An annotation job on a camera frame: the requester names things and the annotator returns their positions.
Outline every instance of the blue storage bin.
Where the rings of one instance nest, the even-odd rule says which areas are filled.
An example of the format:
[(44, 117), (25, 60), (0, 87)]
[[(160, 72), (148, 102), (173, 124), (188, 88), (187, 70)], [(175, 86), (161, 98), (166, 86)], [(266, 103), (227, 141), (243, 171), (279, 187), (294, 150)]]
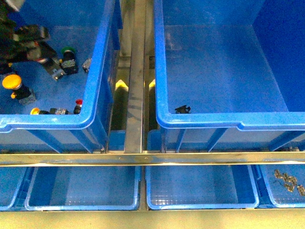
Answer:
[(25, 210), (24, 200), (29, 188), (33, 168), (0, 168), (0, 211)]
[(297, 184), (305, 186), (304, 165), (252, 166), (260, 204), (259, 208), (304, 208), (305, 196), (295, 186), (293, 192), (284, 187), (284, 180), (275, 177), (275, 170), (296, 177)]
[[(51, 35), (47, 43), (59, 57), (63, 47), (75, 48), (79, 72), (56, 82), (36, 62), (14, 64), (37, 101), (23, 106), (10, 98), (10, 90), (0, 87), (0, 150), (92, 153), (105, 147), (122, 28), (119, 0), (27, 0), (10, 17), (18, 26), (47, 27)], [(89, 57), (92, 63), (86, 74), (81, 65)], [(30, 115), (34, 107), (72, 112), (76, 99), (83, 99), (80, 114)]]
[(136, 210), (140, 167), (35, 168), (28, 210)]
[(165, 150), (304, 150), (304, 11), (303, 0), (154, 1)]
[(255, 208), (259, 203), (250, 166), (152, 166), (145, 178), (153, 210)]

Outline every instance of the metal frame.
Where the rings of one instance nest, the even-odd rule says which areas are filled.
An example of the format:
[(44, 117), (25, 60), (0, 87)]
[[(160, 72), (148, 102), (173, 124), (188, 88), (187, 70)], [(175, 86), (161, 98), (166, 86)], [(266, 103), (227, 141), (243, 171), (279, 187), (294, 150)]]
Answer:
[[(147, 133), (147, 68), (145, 23), (147, 3), (135, 0), (125, 151), (55, 154), (0, 154), (0, 167), (155, 166), (305, 164), (305, 152), (161, 153), (143, 151)], [(301, 228), (305, 209), (150, 211), (146, 204), (145, 168), (138, 211), (1, 212), (0, 228)]]
[(0, 167), (11, 166), (168, 166), (305, 164), (305, 152), (171, 153), (141, 154), (110, 151), (106, 154), (3, 154)]

